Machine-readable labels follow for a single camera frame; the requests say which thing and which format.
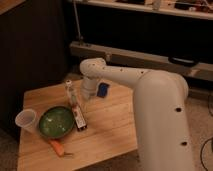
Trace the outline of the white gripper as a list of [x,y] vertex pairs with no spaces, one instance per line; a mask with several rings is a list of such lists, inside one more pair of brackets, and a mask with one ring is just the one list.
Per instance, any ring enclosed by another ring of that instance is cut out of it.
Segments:
[[96,95],[99,80],[84,77],[81,84],[81,93],[85,100],[89,100]]

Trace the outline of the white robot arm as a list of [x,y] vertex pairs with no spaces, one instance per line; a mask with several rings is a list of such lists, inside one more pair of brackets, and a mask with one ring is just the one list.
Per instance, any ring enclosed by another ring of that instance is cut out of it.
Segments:
[[137,146],[143,171],[195,171],[185,100],[188,85],[176,73],[109,66],[102,58],[80,63],[82,95],[90,98],[104,78],[133,90]]

